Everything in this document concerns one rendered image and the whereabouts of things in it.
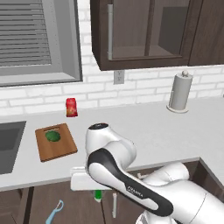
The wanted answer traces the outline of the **dark wood base cupboard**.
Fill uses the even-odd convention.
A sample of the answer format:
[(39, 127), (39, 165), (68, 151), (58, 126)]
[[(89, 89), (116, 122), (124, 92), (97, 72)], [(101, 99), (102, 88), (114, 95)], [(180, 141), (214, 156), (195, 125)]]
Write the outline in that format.
[(29, 224), (28, 194), (28, 188), (0, 192), (0, 224)]

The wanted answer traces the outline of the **grey sink basin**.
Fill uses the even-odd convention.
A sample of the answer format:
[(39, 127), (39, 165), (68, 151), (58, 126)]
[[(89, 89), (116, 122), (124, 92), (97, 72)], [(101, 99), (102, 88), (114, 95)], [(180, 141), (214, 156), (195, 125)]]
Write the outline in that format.
[(0, 175), (12, 173), (26, 121), (0, 123)]

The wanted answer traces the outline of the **wooden cutting board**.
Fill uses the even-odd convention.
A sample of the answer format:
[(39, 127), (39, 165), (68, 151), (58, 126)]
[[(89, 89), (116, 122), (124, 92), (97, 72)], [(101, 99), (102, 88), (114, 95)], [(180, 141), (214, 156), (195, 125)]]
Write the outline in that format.
[[(58, 132), (60, 140), (56, 142), (49, 141), (46, 138), (46, 133), (49, 131)], [(42, 129), (36, 129), (35, 135), (41, 162), (46, 162), (55, 158), (61, 158), (70, 154), (74, 154), (78, 151), (66, 123), (57, 124)]]

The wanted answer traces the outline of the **grey wall outlet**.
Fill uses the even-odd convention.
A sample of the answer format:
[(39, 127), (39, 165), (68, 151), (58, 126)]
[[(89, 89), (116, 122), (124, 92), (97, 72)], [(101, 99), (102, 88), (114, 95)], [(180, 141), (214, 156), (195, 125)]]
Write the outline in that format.
[(124, 83), (124, 70), (115, 70), (114, 71), (114, 84), (123, 84)]

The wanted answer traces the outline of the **green broccoli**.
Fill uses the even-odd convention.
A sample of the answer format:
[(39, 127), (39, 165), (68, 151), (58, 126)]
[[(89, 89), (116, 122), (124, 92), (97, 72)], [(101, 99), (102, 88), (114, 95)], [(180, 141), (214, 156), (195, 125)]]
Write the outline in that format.
[(49, 142), (58, 142), (60, 140), (60, 133), (55, 130), (50, 130), (45, 133), (45, 137)]

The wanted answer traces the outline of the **dark wood cupboard door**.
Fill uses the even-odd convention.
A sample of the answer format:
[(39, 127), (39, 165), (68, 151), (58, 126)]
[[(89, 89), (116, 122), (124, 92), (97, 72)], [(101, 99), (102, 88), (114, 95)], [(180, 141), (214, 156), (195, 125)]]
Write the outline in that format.
[(190, 66), (224, 64), (224, 0), (203, 0)]

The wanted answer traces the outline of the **glass cupboard door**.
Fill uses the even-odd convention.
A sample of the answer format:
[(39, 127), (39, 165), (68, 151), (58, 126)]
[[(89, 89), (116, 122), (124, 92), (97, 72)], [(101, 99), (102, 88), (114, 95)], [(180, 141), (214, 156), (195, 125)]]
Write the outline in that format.
[(179, 56), (190, 0), (112, 0), (113, 59)]

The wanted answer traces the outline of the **grey window with blinds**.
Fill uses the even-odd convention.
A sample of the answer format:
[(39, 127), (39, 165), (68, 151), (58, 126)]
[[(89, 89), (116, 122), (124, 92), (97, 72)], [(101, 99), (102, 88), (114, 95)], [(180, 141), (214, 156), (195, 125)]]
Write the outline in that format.
[(81, 80), (77, 0), (0, 0), (0, 88)]

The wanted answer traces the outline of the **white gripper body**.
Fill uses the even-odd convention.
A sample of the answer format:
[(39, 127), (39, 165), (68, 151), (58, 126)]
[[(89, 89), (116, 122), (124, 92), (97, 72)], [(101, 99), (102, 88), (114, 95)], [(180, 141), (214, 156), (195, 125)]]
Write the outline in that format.
[(95, 182), (87, 173), (86, 168), (73, 167), (70, 170), (72, 191), (109, 190), (109, 187)]

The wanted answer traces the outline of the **red snack bag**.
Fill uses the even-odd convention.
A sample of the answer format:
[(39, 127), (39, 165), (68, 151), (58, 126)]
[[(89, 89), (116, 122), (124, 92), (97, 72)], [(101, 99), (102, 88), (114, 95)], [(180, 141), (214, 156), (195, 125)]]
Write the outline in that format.
[(74, 98), (66, 99), (66, 116), (75, 117), (78, 115), (76, 100)]

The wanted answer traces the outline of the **dark wood wall cupboard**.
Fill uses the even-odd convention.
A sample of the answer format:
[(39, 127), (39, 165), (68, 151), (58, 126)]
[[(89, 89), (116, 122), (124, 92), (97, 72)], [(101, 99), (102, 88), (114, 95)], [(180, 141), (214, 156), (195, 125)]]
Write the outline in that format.
[(193, 41), (200, 18), (203, 0), (190, 0), (183, 42), (179, 56), (162, 58), (108, 59), (108, 4), (112, 0), (90, 0), (92, 52), (102, 71), (152, 67), (190, 66)]

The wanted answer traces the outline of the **white slender utensil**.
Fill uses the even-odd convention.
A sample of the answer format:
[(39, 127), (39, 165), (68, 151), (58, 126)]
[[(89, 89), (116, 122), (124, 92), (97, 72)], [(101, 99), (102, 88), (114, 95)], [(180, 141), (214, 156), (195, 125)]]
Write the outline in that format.
[(112, 209), (112, 217), (116, 218), (116, 210), (117, 210), (117, 193), (113, 192), (113, 209)]

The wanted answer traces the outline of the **dark wood open drawer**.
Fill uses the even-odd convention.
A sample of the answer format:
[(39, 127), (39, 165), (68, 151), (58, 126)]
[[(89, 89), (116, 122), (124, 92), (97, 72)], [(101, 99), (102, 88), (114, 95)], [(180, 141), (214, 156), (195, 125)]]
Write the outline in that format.
[(135, 224), (144, 209), (118, 193), (114, 218), (113, 193), (103, 191), (101, 203), (98, 203), (92, 191), (72, 191), (69, 181), (35, 186), (30, 218), (25, 224), (46, 224), (60, 200), (64, 206), (51, 224)]

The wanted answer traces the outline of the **grey paper towel holder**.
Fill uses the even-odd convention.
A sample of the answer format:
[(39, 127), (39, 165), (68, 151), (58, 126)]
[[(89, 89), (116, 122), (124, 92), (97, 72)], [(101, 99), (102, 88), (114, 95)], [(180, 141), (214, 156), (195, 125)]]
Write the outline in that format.
[(186, 70), (175, 75), (170, 100), (166, 106), (171, 112), (184, 114), (188, 111), (186, 104), (192, 82), (193, 76)]

